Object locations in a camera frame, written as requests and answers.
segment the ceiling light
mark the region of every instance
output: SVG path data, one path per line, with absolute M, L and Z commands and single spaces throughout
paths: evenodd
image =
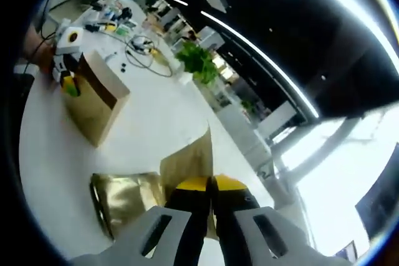
M 377 23 L 362 9 L 362 7 L 354 0 L 337 0 L 341 5 L 343 5 L 348 11 L 350 11 L 355 17 L 357 17 L 377 38 L 381 43 L 385 52 L 388 54 L 393 66 L 399 75 L 399 58 L 393 49 L 392 45 L 389 43 L 387 37 L 381 31 Z
M 252 42 L 250 42 L 246 37 L 244 37 L 242 34 L 238 33 L 237 31 L 235 31 L 233 28 L 231 28 L 227 24 L 225 24 L 222 21 L 220 21 L 219 19 L 209 15 L 207 12 L 201 11 L 201 13 L 202 13 L 202 15 L 210 18 L 212 21 L 218 23 L 220 26 L 227 29 L 229 32 L 231 32 L 236 37 L 241 39 L 244 43 L 246 43 L 248 46 L 250 46 L 250 48 L 252 48 L 256 53 L 258 53 L 294 89 L 295 93 L 298 94 L 298 96 L 302 99 L 302 101 L 305 103 L 305 105 L 312 112 L 313 116 L 315 116 L 316 118 L 319 117 L 319 114 L 317 113 L 316 109 L 313 107 L 313 105 L 310 103 L 310 101 L 305 97 L 304 93 L 299 89 L 299 87 L 296 86 L 296 84 L 291 80 L 291 78 L 289 78 L 288 75 L 286 73 L 284 73 L 284 71 L 281 70 L 281 68 L 270 57 L 268 57 L 265 53 L 263 53 L 258 47 L 256 47 Z
M 184 6 L 188 5 L 187 2 L 184 2 L 184 1 L 181 1 L 181 0 L 173 0 L 173 1 L 176 1 L 176 2 L 178 2 L 178 3 L 180 3 L 180 4 L 184 5 Z

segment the white tabletop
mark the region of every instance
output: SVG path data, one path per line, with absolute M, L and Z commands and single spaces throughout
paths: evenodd
M 131 66 L 123 44 L 108 36 L 85 32 L 84 50 L 90 49 L 103 57 L 118 52 L 108 65 L 131 92 L 105 142 L 97 149 L 91 146 L 69 119 L 60 88 L 42 74 L 29 93 L 21 124 L 19 164 L 24 194 L 38 224 L 65 258 L 98 253 L 111 245 L 90 197 L 93 173 L 159 171 L 162 158 L 203 135 L 208 124 L 214 173 L 239 179 L 260 205 L 273 205 L 193 82 L 181 85 L 175 78 Z M 139 59 L 145 63 L 150 58 Z M 123 62 L 125 73 L 120 71 Z M 168 72 L 156 62 L 152 68 Z

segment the metallic pouch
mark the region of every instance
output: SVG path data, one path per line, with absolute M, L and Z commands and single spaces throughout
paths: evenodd
M 112 239 L 151 207 L 165 205 L 160 176 L 156 173 L 93 174 L 90 191 L 100 224 Z

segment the black cable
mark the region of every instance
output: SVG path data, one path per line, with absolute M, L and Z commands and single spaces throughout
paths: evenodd
M 27 70 L 29 64 L 31 63 L 31 60 L 32 60 L 32 59 L 34 58 L 34 56 L 36 55 L 37 51 L 39 51 L 39 48 L 40 48 L 47 40 L 51 39 L 53 35 L 55 35 L 55 32 L 52 32 L 52 33 L 49 34 L 47 37 L 45 37 L 45 38 L 39 43 L 39 45 L 35 48 L 35 50 L 32 52 L 31 57 L 27 60 L 27 63 L 26 63 L 26 66 L 25 66 L 25 70 L 24 70 L 24 73 L 23 73 L 23 74 L 26 73 L 26 70 Z
M 55 6 L 53 6 L 52 8 L 49 9 L 49 12 L 51 12 L 53 9 L 56 9 L 57 7 L 60 7 L 64 3 L 67 3 L 68 1 L 71 1 L 71 0 L 65 0 L 65 1 L 62 1 L 62 2 L 60 2 L 58 4 L 56 4 Z
M 130 41 L 128 41 L 128 43 L 131 42 L 133 39 L 135 39 L 135 38 L 137 38 L 137 37 L 144 37 L 145 39 L 150 40 L 150 43 L 148 43 L 147 45 L 151 45 L 151 44 L 152 44 L 152 48 L 157 48 L 157 47 L 159 46 L 159 43 L 158 43 L 158 45 L 155 47 L 154 41 L 151 40 L 149 37 L 146 37 L 146 36 L 143 36 L 143 35 L 136 35 L 136 36 L 132 37 L 132 38 L 130 39 Z M 134 49 L 134 48 L 132 48 L 132 47 L 130 47 L 130 48 L 131 48 L 134 52 L 136 52 L 137 54 L 140 54 L 140 55 L 148 55 L 148 54 L 140 53 L 139 51 L 137 51 L 136 49 Z
M 152 56 L 151 62 L 150 62 L 148 65 L 145 65 L 145 64 L 143 64 L 142 62 L 140 62 L 136 57 L 134 57 L 132 54 L 130 54 L 130 56 L 131 56 L 134 60 L 136 60 L 136 61 L 139 63 L 139 65 L 133 63 L 133 62 L 130 60 L 130 58 L 128 57 L 128 55 L 129 55 L 129 54 L 128 54 L 128 48 L 130 48 L 132 51 L 134 51 L 134 52 L 136 52 L 136 53 L 138 53 L 138 54 L 140 54 L 140 55 L 143 55 L 143 54 L 137 52 L 131 45 L 129 45 L 128 42 L 125 42 L 124 40 L 121 40 L 121 39 L 119 39 L 118 37 L 115 37 L 115 36 L 113 36 L 113 35 L 111 35 L 111 34 L 109 34 L 109 33 L 107 33 L 107 32 L 102 32 L 102 31 L 98 31 L 98 32 L 101 33 L 101 34 L 104 34 L 104 35 L 106 35 L 106 36 L 109 36 L 109 37 L 111 37 L 111 38 L 113 38 L 113 39 L 115 39 L 115 40 L 118 40 L 119 42 L 125 44 L 125 45 L 126 45 L 126 47 L 125 47 L 126 59 L 127 59 L 127 60 L 129 61 L 129 63 L 132 64 L 133 66 L 138 67 L 138 68 L 140 68 L 140 69 L 147 69 L 147 70 L 149 70 L 151 73 L 154 73 L 155 75 L 158 75 L 158 76 L 161 76 L 161 77 L 170 78 L 170 77 L 173 76 L 173 71 L 172 71 L 170 65 L 167 65 L 167 67 L 168 67 L 168 69 L 169 69 L 169 71 L 170 71 L 170 74 L 168 74 L 168 75 L 158 73 L 157 71 L 154 71 L 154 70 L 151 69 L 151 65 L 152 65 L 152 63 L 154 62 L 154 56 Z
M 46 21 L 46 9 L 47 9 L 47 6 L 49 5 L 49 1 L 50 0 L 47 0 L 46 4 L 44 5 L 42 17 L 41 17 L 41 20 L 40 20 L 39 34 L 41 35 L 42 39 L 45 39 L 45 37 L 43 36 L 43 26 L 44 26 L 44 23 Z

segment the person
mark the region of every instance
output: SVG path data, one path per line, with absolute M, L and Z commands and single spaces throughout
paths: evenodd
M 36 32 L 32 24 L 25 34 L 22 56 L 30 63 L 39 66 L 42 72 L 50 72 L 54 56 L 53 47 Z
M 187 32 L 186 37 L 181 37 L 183 40 L 190 40 L 192 42 L 195 42 L 197 40 L 197 36 L 194 31 L 190 30 Z
M 157 34 L 164 34 L 165 29 L 163 28 L 162 24 L 159 22 L 159 18 L 156 14 L 158 11 L 155 7 L 149 7 L 147 9 L 147 17 L 143 21 L 142 27 L 144 29 L 151 29 L 155 31 Z

